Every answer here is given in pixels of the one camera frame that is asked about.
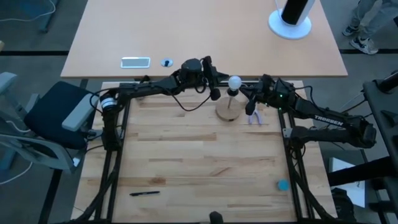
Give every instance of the wooden tabletop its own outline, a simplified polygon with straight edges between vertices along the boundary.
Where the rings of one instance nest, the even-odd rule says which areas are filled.
[[[164,77],[207,55],[219,71],[241,77],[347,76],[319,0],[302,40],[270,30],[275,10],[273,0],[89,0],[61,76]],[[121,69],[122,57],[150,57],[151,65]],[[164,58],[174,65],[162,67]]]
[[[118,85],[104,83],[103,88]],[[303,90],[298,94],[305,96]],[[193,108],[207,96],[188,90],[177,98]],[[243,107],[244,96],[237,99]],[[236,121],[219,120],[212,101],[189,113],[170,96],[131,102],[113,222],[208,222],[212,211],[220,212],[225,222],[296,221],[291,192],[277,188],[277,182],[289,176],[275,109],[258,106],[264,122],[259,126],[248,125],[243,109]],[[312,126],[312,121],[297,120],[297,125]],[[102,126],[97,113],[94,128]],[[101,142],[95,141],[89,147],[98,145]],[[335,215],[319,146],[306,146],[303,160],[310,190]],[[87,153],[72,218],[98,192],[104,158],[102,147]],[[154,190],[160,195],[129,196]]]

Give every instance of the blue ball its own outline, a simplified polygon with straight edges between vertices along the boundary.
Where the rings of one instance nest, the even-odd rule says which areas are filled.
[[[278,188],[279,188],[279,190],[282,190],[282,191],[289,190],[289,182],[285,179],[278,181]]]

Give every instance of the wooden base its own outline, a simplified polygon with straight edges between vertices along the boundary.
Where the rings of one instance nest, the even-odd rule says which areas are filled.
[[[216,113],[224,121],[234,121],[242,113],[242,107],[238,100],[231,98],[231,104],[228,108],[230,97],[220,99],[216,105]]]

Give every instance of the phone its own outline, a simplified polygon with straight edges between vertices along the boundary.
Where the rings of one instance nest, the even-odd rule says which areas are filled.
[[[149,57],[123,57],[120,64],[121,68],[149,68]]]

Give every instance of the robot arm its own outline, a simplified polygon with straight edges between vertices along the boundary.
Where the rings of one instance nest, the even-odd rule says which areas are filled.
[[[124,83],[118,88],[108,90],[100,97],[104,121],[102,141],[105,150],[117,151],[122,147],[116,130],[118,114],[131,99],[156,94],[177,95],[187,88],[195,88],[198,93],[203,93],[204,90],[200,91],[198,87],[202,89],[208,85],[210,97],[214,101],[220,97],[220,91],[216,87],[228,77],[217,72],[211,64],[211,58],[207,56],[201,60],[187,60],[181,69],[159,81],[141,84]]]
[[[285,129],[284,135],[289,138],[291,147],[302,148],[309,141],[327,141],[349,143],[354,147],[370,148],[376,143],[376,130],[362,116],[351,116],[328,108],[319,108],[313,102],[296,94],[293,84],[281,79],[274,81],[269,75],[263,75],[259,83],[243,86],[239,89],[248,99],[246,114],[252,115],[256,103],[264,103],[289,112],[295,118],[316,119],[338,126],[338,129],[307,129],[294,127]]]

